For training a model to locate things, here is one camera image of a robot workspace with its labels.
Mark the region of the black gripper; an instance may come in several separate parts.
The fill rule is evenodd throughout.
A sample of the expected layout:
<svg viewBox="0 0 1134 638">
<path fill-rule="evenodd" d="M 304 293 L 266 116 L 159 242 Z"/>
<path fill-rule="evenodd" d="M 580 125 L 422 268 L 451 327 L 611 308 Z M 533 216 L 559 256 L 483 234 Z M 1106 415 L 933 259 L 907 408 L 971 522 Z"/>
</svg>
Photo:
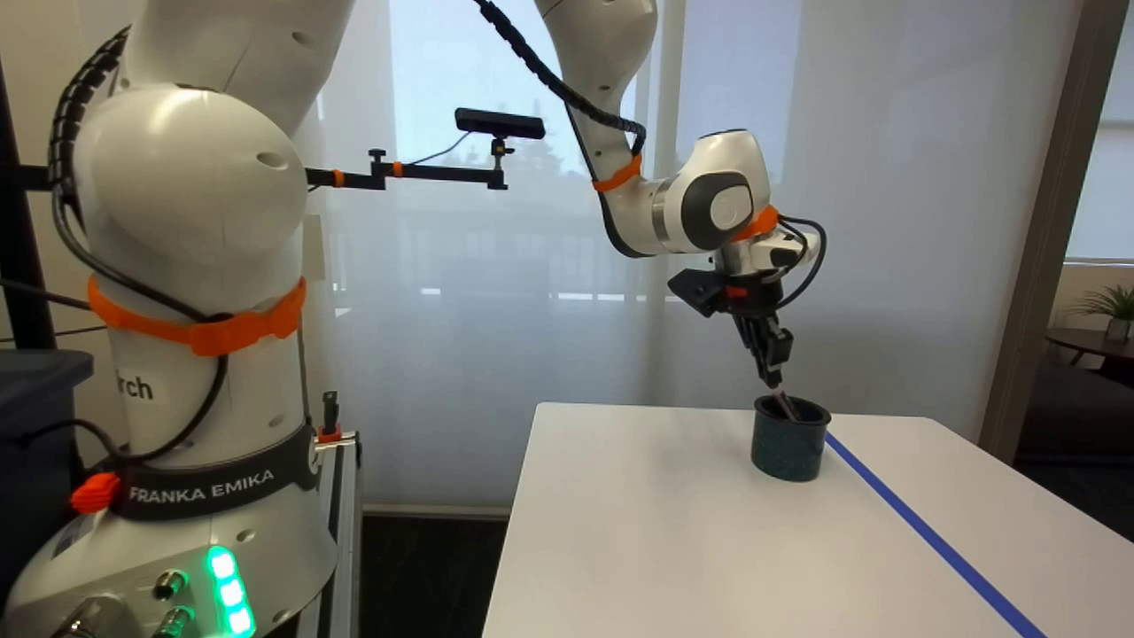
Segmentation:
<svg viewBox="0 0 1134 638">
<path fill-rule="evenodd" d="M 698 314 L 727 312 L 745 320 L 745 349 L 756 358 L 759 378 L 765 386 L 784 386 L 784 366 L 790 363 L 793 333 L 776 321 L 776 308 L 784 303 L 779 281 L 769 274 L 731 278 L 714 268 L 681 268 L 668 281 L 668 290 Z"/>
</svg>

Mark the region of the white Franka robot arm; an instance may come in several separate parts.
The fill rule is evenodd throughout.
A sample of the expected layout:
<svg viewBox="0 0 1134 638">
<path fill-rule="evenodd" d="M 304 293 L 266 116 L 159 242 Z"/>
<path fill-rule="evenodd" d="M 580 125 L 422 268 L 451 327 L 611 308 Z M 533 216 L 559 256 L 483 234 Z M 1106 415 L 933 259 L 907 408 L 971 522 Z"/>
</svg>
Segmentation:
<svg viewBox="0 0 1134 638">
<path fill-rule="evenodd" d="M 55 102 L 50 190 L 90 268 L 90 314 L 147 395 L 14 578 L 4 638 L 270 638 L 326 594 L 340 544 L 317 494 L 333 438 L 300 405 L 300 216 L 317 180 L 294 130 L 354 0 L 145 0 Z M 779 278 L 809 246 L 769 207 L 751 130 L 712 130 L 666 180 L 621 112 L 655 0 L 533 0 L 602 226 L 629 259 L 683 256 L 668 290 L 727 312 L 760 378 L 790 333 Z"/>
</svg>

